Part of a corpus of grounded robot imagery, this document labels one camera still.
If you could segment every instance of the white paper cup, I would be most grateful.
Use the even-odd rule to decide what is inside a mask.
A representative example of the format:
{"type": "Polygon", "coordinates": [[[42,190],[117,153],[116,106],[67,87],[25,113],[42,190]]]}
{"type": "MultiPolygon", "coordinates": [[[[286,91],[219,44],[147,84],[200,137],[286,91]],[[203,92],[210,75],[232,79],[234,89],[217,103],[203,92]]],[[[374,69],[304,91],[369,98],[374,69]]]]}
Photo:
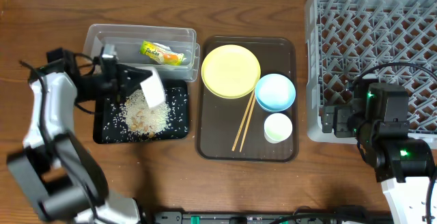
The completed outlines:
{"type": "Polygon", "coordinates": [[[264,136],[270,143],[286,140],[293,132],[292,121],[282,113],[269,115],[264,122],[264,136]]]}

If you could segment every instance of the brown tray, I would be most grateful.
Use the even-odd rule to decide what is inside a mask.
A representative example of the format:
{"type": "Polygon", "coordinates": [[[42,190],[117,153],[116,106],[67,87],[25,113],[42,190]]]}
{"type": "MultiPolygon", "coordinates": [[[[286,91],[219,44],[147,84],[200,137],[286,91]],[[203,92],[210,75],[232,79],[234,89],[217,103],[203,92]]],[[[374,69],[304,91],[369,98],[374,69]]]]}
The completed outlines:
{"type": "MultiPolygon", "coordinates": [[[[283,74],[289,77],[296,87],[296,57],[294,46],[288,40],[214,36],[206,41],[201,62],[203,63],[204,57],[209,52],[227,44],[236,44],[249,49],[258,58],[261,77],[272,73],[283,74]]],[[[250,94],[237,99],[219,98],[205,88],[202,82],[199,92],[200,108],[195,142],[197,152],[204,158],[216,160],[285,163],[295,159],[299,148],[297,98],[289,109],[282,112],[290,117],[293,123],[293,133],[288,139],[277,144],[267,142],[264,138],[264,120],[271,113],[264,111],[256,103],[244,147],[240,152],[242,131],[236,150],[232,152],[232,145],[249,98],[250,94]]]]}

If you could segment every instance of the wire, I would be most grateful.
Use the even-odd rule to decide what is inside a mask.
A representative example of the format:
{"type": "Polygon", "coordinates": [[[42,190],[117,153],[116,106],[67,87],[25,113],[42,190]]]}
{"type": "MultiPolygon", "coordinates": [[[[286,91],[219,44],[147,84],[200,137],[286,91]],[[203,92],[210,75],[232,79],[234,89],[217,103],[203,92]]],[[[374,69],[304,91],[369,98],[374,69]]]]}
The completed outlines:
{"type": "Polygon", "coordinates": [[[311,209],[311,207],[309,207],[309,206],[300,206],[293,212],[293,215],[295,215],[297,212],[299,212],[300,209],[303,209],[303,208],[311,209]]]}
{"type": "Polygon", "coordinates": [[[94,74],[94,71],[96,71],[96,65],[95,64],[93,64],[93,68],[91,68],[91,70],[87,74],[84,74],[84,76],[92,75],[92,74],[94,74]]]}
{"type": "Polygon", "coordinates": [[[87,109],[83,108],[83,107],[82,107],[80,104],[78,104],[78,103],[74,103],[74,105],[75,105],[78,109],[80,109],[81,111],[83,111],[83,112],[85,112],[85,113],[88,113],[88,114],[90,114],[90,115],[95,115],[95,114],[99,115],[99,114],[100,114],[100,113],[96,113],[96,112],[94,112],[94,111],[87,110],[87,109]]]}
{"type": "Polygon", "coordinates": [[[81,66],[77,66],[77,68],[81,69],[81,68],[86,68],[86,67],[91,67],[91,66],[94,66],[94,64],[83,64],[81,66]]]}
{"type": "Polygon", "coordinates": [[[363,73],[361,73],[354,80],[354,82],[352,82],[352,88],[350,88],[350,89],[353,90],[354,87],[361,81],[361,79],[363,79],[363,77],[366,74],[369,74],[369,73],[371,73],[371,72],[373,72],[375,70],[379,70],[379,69],[382,69],[382,68],[385,68],[385,67],[391,67],[391,66],[408,66],[408,67],[413,67],[413,68],[416,68],[416,69],[424,71],[425,73],[429,74],[432,78],[434,78],[437,81],[437,76],[431,70],[428,70],[427,68],[424,68],[424,67],[419,66],[417,64],[411,64],[411,63],[387,63],[387,64],[380,64],[378,66],[370,68],[370,69],[364,71],[363,73]]]}
{"type": "Polygon", "coordinates": [[[20,65],[30,69],[30,71],[33,72],[37,76],[38,81],[41,84],[41,107],[40,107],[40,117],[39,117],[38,128],[40,130],[44,145],[46,146],[46,150],[48,150],[49,153],[55,155],[59,159],[59,161],[61,161],[61,164],[66,168],[66,170],[71,174],[71,176],[74,177],[81,184],[83,191],[85,192],[85,196],[87,198],[87,201],[90,204],[91,211],[93,212],[93,218],[99,220],[102,223],[107,223],[106,221],[99,219],[99,217],[97,215],[96,205],[94,204],[93,199],[92,199],[92,193],[91,193],[88,185],[86,184],[86,182],[82,181],[82,179],[80,179],[80,177],[78,177],[76,175],[76,173],[73,170],[71,170],[71,167],[69,166],[69,164],[59,155],[59,152],[50,143],[51,139],[48,135],[48,131],[47,131],[47,127],[46,127],[45,119],[44,119],[47,87],[45,86],[45,83],[41,77],[41,74],[34,67],[32,67],[30,64],[28,64],[26,62],[20,61],[20,65]]]}
{"type": "Polygon", "coordinates": [[[292,215],[292,216],[286,216],[280,219],[277,219],[276,221],[272,221],[269,224],[281,224],[286,221],[295,221],[298,219],[312,219],[312,218],[318,218],[318,219],[335,219],[335,220],[342,220],[342,221],[354,221],[356,223],[362,223],[362,224],[372,224],[370,220],[362,219],[358,217],[352,217],[352,216],[346,216],[342,214],[322,214],[322,213],[312,213],[312,214],[298,214],[298,215],[292,215]]]}
{"type": "Polygon", "coordinates": [[[431,197],[432,197],[432,190],[434,188],[434,184],[436,183],[436,179],[437,179],[437,169],[434,169],[434,173],[432,174],[431,179],[429,179],[428,189],[426,191],[426,204],[425,204],[426,215],[424,217],[426,219],[427,224],[431,224],[432,219],[434,218],[431,215],[431,197]]]}
{"type": "Polygon", "coordinates": [[[93,61],[93,59],[90,56],[83,54],[83,53],[74,53],[73,56],[74,57],[84,57],[84,58],[90,60],[91,62],[93,61]]]}

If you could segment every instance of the wooden table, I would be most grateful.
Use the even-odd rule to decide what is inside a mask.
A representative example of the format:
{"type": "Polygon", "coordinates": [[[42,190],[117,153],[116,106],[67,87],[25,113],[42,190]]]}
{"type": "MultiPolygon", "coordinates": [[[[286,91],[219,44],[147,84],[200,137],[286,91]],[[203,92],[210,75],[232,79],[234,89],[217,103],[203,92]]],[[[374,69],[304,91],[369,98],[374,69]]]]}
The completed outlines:
{"type": "Polygon", "coordinates": [[[76,109],[76,135],[113,190],[152,210],[292,212],[303,205],[344,204],[388,210],[373,169],[354,145],[316,143],[307,136],[305,1],[8,0],[0,20],[0,223],[38,223],[5,165],[6,154],[21,147],[33,104],[29,71],[18,60],[41,66],[54,48],[80,52],[94,23],[193,28],[201,45],[216,35],[284,37],[294,44],[298,62],[300,152],[291,163],[202,159],[194,147],[200,81],[189,85],[193,129],[183,140],[98,145],[93,117],[76,109]]]}

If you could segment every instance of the clear plastic container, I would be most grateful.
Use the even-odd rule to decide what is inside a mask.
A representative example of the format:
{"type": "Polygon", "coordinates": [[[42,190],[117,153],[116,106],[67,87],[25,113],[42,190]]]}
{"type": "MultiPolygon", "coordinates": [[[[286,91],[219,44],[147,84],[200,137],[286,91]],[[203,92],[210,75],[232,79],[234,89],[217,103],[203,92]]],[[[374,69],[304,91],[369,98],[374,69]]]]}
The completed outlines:
{"type": "Polygon", "coordinates": [[[91,25],[83,46],[83,53],[90,57],[100,54],[104,44],[114,44],[119,62],[136,67],[154,66],[162,79],[196,81],[199,70],[200,45],[196,43],[194,29],[140,25],[91,25]],[[175,53],[184,53],[180,66],[161,65],[140,54],[143,41],[159,43],[175,53]]]}

